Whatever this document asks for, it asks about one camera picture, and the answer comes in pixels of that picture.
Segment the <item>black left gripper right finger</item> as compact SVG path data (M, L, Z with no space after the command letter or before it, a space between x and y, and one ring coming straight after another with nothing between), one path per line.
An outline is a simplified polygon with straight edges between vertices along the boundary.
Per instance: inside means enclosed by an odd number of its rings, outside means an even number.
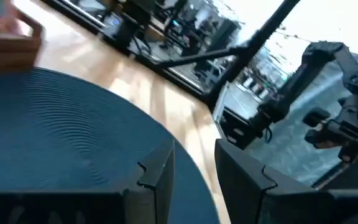
M358 224L358 189L313 189L223 139L214 153L232 224Z

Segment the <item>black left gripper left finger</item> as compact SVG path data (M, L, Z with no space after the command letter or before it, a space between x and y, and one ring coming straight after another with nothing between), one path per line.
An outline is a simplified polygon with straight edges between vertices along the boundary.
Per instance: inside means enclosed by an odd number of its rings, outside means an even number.
M0 192L0 224L167 224L174 172L170 140L109 188Z

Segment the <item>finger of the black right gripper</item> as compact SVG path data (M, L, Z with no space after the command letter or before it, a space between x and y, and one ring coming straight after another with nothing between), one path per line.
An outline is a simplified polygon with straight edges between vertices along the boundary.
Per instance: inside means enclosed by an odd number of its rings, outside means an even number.
M342 146L342 141L330 131L310 129L305 134L305 141L316 149L330 149Z
M310 127L316 127L322 121L325 121L331 116L330 112L320 108L312 108L307 114L305 114L302 122Z

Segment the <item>wooden tea organizer box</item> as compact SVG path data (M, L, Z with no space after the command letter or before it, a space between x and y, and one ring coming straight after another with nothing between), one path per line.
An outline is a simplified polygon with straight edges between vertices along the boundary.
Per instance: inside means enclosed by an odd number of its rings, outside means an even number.
M13 10L21 34L0 33L0 73L33 69L44 37L39 22L9 3L8 12Z

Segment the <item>round dark blue woven placemat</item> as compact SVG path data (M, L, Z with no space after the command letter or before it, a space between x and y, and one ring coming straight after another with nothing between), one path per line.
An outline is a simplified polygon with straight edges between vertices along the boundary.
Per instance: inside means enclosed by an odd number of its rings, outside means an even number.
M175 172L167 224L219 224L196 164L148 114L51 70L0 74L0 192L109 188L170 140Z

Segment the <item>black aluminium table frame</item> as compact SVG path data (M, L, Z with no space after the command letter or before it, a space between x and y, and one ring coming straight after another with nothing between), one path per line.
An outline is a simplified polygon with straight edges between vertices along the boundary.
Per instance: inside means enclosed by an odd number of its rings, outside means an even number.
M73 22L85 28L92 34L96 34L101 28L99 21L92 21L86 18L78 9L70 6L68 2L61 0L41 0L46 5L52 7L60 14L69 18ZM264 25L257 30L257 32L250 38L246 45L233 47L227 50L217 50L211 53L201 54L199 56L190 56L179 60L169 60L167 62L154 63L147 57L136 54L135 61L149 68L151 71L180 87L185 92L194 96L196 99L205 103L209 109L212 109L218 100L219 92L226 82L233 81L239 72L249 64L252 57L262 48L267 39L279 27L284 19L289 15L293 8L301 0L284 0L273 15L264 23ZM235 55L237 58L233 65L226 71L220 80L210 90L204 91L191 85L183 78L174 75L173 72L168 71L170 67L188 64L191 62L200 62L202 60L220 58L225 56Z

